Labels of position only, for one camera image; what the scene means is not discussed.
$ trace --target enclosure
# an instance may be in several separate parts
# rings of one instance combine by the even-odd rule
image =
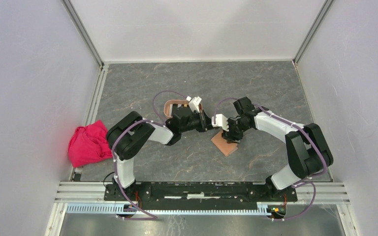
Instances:
[[[154,211],[158,221],[137,223],[83,210],[112,203],[103,180],[113,161],[73,168],[73,132],[97,120],[110,129],[132,111],[160,121],[153,108],[180,98],[152,101],[162,90],[201,97],[209,115],[247,96],[318,124],[334,164],[310,180],[315,201],[310,185],[297,188],[286,216],[313,202],[309,211],[285,222],[257,211]],[[237,117],[232,102],[219,112]],[[210,142],[217,133],[147,142],[135,179],[260,184],[287,164],[286,145],[268,133],[246,131],[229,156]],[[378,2],[0,0],[0,235],[259,232],[378,234]]]

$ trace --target aluminum frame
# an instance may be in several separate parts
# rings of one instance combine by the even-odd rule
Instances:
[[[102,58],[100,57],[99,53],[96,50],[95,45],[92,43],[92,40],[90,36],[88,35],[88,32],[85,29],[85,26],[83,26],[82,21],[80,20],[79,15],[77,14],[76,10],[74,9],[73,4],[70,0],[61,0],[64,7],[66,8],[66,11],[68,12],[70,18],[72,19],[74,25],[77,28],[77,31],[79,32],[80,36],[82,36],[82,39],[85,41],[86,45],[88,46],[89,50],[92,53],[92,57],[95,59],[96,63],[100,66],[104,66],[104,62]]]
[[[336,205],[340,214],[340,220],[346,236],[359,236],[355,218],[346,188],[340,182],[314,182],[316,186],[315,205]],[[296,189],[298,201],[288,202],[288,205],[309,204],[313,188],[304,185]],[[81,203],[84,206],[100,204],[101,207],[108,204],[127,204],[126,201],[104,201],[105,187],[102,182],[60,182],[57,190],[53,210],[46,229],[46,236],[58,236],[60,234],[65,213],[69,204]],[[282,202],[258,202],[258,207],[263,205],[278,205]],[[175,214],[173,211],[160,212],[161,214]],[[227,211],[222,214],[234,215],[237,212]]]
[[[98,78],[95,82],[95,88],[92,92],[91,99],[88,104],[88,109],[86,112],[86,117],[84,118],[84,125],[92,124],[96,120],[97,111],[99,108],[100,98],[102,97],[103,87],[105,86],[106,76],[108,74],[109,64],[105,64],[100,72],[98,73]],[[69,181],[73,180],[75,174],[80,174],[83,168],[70,168],[69,171]]]
[[[301,57],[303,56],[306,48],[309,46],[312,38],[314,37],[316,31],[318,30],[321,22],[324,20],[325,15],[327,14],[328,10],[330,9],[334,0],[325,0],[324,4],[322,5],[321,10],[319,11],[318,15],[316,16],[314,22],[312,23],[311,28],[309,29],[307,35],[305,36],[304,41],[302,42],[301,46],[299,47],[298,52],[296,53],[295,57],[293,58],[294,63],[298,63]]]

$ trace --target floor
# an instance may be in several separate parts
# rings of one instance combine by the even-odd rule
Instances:
[[[303,206],[288,207],[288,216]],[[159,215],[157,221],[126,222],[108,214],[66,214],[61,236],[345,236],[335,205],[312,206],[303,216],[273,222],[264,216]]]
[[[180,62],[109,65],[96,119],[109,129],[131,111],[160,121],[152,109],[153,96],[161,90],[202,97],[212,116],[215,105],[226,97],[247,96],[289,120],[308,124],[311,113],[292,62]],[[156,99],[162,114],[172,93]],[[219,112],[235,117],[231,102]],[[147,142],[135,158],[139,181],[264,181],[287,164],[285,144],[264,132],[249,130],[238,150],[225,157],[211,142],[217,130],[189,131],[173,146]],[[108,159],[83,168],[82,181],[102,181],[113,170]],[[328,174],[319,177],[329,181]]]

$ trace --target red towel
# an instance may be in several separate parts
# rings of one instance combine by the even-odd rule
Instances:
[[[77,127],[70,139],[68,156],[73,167],[96,163],[112,157],[106,141],[108,130],[102,121]]]

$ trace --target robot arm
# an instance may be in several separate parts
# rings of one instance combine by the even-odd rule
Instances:
[[[114,159],[116,160],[118,175],[121,186],[129,187],[135,182],[134,177],[134,156],[140,151],[147,141],[155,141],[171,146],[180,140],[182,133],[196,129],[198,132],[205,132],[212,129],[211,119],[199,108],[200,97],[188,97],[189,106],[181,106],[173,114],[173,117],[166,121],[165,125],[146,122],[131,129],[118,142],[115,147]],[[109,147],[116,139],[132,124],[142,120],[143,117],[136,111],[129,113],[120,122],[114,125],[106,134]]]
[[[271,134],[286,144],[288,165],[283,167],[279,172],[269,176],[266,184],[271,192],[283,190],[292,184],[315,174],[323,169],[323,165],[315,150],[309,147],[308,140],[292,125],[287,125],[277,119],[269,117],[260,109],[254,107],[247,97],[243,97],[234,102],[238,117],[227,120],[219,114],[215,117],[217,122],[213,126],[223,125],[222,137],[229,143],[238,143],[243,133],[250,128],[264,131]],[[276,115],[267,110],[273,117]],[[320,127],[314,123],[303,125],[290,122],[302,128],[312,139],[319,151],[322,153],[327,166],[332,165],[333,158],[328,144]]]

